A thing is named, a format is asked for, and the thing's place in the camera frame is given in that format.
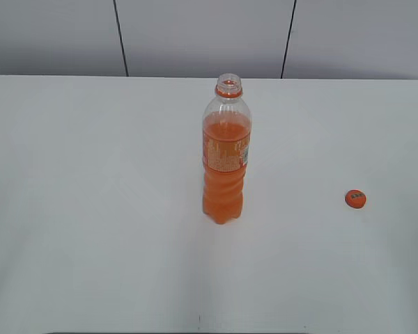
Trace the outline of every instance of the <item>panel seam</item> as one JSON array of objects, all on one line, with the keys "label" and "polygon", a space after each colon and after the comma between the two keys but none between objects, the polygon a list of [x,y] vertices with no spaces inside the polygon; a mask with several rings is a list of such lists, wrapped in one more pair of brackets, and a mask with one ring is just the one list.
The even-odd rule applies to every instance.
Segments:
[{"label": "panel seam", "polygon": [[293,12],[291,13],[291,21],[290,21],[290,27],[288,29],[288,37],[286,38],[286,46],[285,46],[285,53],[284,53],[284,61],[281,64],[281,73],[280,73],[280,79],[284,78],[284,70],[285,70],[285,63],[286,63],[286,56],[288,55],[288,46],[290,44],[290,36],[291,36],[291,30],[293,30],[293,21],[294,21],[294,12],[295,12],[295,6],[297,4],[297,0],[294,0],[293,4]]}]

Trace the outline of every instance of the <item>orange liquid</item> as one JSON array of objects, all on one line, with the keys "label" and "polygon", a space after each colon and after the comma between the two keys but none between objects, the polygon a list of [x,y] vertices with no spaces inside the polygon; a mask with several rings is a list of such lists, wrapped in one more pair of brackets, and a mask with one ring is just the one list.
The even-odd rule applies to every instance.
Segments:
[{"label": "orange liquid", "polygon": [[[249,135],[251,121],[240,113],[213,113],[203,121],[203,130],[217,141],[234,142]],[[218,224],[238,218],[242,213],[246,165],[233,172],[219,172],[205,164],[204,168],[204,213]]]}]

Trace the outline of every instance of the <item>gray wall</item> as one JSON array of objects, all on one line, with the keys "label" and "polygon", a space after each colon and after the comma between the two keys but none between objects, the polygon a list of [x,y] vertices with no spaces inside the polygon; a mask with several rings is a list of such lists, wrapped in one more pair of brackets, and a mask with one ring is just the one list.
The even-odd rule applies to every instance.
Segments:
[{"label": "gray wall", "polygon": [[[128,74],[281,75],[294,0],[116,0]],[[0,74],[125,75],[113,0],[0,0]],[[418,0],[297,0],[285,78],[418,79]]]},{"label": "gray wall", "polygon": [[418,79],[418,0],[298,0],[284,76]]}]

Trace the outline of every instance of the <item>orange bottle cap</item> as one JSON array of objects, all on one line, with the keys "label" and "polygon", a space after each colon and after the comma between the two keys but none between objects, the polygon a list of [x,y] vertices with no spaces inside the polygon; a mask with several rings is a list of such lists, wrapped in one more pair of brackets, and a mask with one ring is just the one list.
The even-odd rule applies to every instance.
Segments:
[{"label": "orange bottle cap", "polygon": [[360,190],[350,190],[346,194],[346,202],[355,209],[360,209],[365,205],[367,198],[365,194]]}]

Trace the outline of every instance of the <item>clear plastic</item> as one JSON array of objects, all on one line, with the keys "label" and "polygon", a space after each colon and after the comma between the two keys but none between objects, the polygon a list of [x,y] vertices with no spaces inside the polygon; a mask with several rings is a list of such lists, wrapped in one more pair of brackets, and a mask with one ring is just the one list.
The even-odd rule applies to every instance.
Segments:
[{"label": "clear plastic", "polygon": [[215,98],[203,114],[203,211],[223,224],[240,216],[246,173],[251,112],[235,74],[223,74]]}]

